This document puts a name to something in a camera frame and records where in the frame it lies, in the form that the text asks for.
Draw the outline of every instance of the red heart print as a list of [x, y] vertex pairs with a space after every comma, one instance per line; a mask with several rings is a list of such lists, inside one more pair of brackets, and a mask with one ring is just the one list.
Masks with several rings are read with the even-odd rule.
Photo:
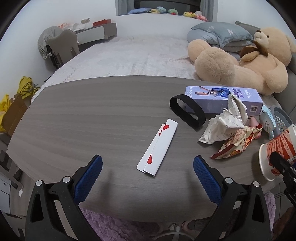
[[148, 158], [148, 161], [147, 161], [148, 164], [151, 164], [152, 163], [152, 156], [150, 155], [150, 157]]
[[164, 131], [165, 129], [167, 129], [169, 127], [170, 127], [169, 125], [165, 125], [161, 131]]

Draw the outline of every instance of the bed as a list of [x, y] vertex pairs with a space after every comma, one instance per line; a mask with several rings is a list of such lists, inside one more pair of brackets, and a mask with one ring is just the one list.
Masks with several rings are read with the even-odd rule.
[[[67, 62], [32, 101], [47, 86], [87, 78], [152, 75], [200, 79], [188, 57], [186, 35], [192, 26], [203, 21], [166, 14], [123, 15], [115, 21], [117, 38], [96, 44]], [[269, 107], [280, 106], [272, 95], [262, 99]]]

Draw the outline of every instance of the blue gripper pad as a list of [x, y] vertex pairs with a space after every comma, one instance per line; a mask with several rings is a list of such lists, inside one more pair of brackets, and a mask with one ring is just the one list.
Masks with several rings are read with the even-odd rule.
[[102, 168], [103, 168], [103, 160], [100, 156], [97, 156], [75, 186], [74, 202], [77, 205], [80, 202], [85, 201], [92, 186], [94, 185], [96, 179], [101, 173]]
[[206, 166], [201, 158], [201, 156], [194, 158], [193, 169], [211, 202], [214, 202], [219, 206], [222, 201], [221, 186], [209, 171], [210, 167]]

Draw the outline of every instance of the qr code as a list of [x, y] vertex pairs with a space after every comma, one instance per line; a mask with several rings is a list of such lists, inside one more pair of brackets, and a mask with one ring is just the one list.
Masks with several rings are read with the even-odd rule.
[[258, 108], [257, 105], [252, 105], [250, 112], [257, 112], [257, 108]]

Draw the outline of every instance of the yellow plastic bag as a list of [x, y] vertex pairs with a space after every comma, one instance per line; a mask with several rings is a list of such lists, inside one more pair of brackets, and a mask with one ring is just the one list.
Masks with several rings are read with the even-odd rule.
[[19, 93], [22, 99], [24, 99], [28, 96], [33, 96], [39, 88], [40, 87], [37, 87], [37, 85], [33, 84], [31, 77], [23, 76], [23, 78], [20, 80], [17, 93]]
[[2, 126], [2, 119], [10, 106], [11, 106], [11, 101], [9, 99], [8, 94], [6, 94], [3, 97], [2, 101], [0, 102], [0, 132], [5, 132], [5, 129]]

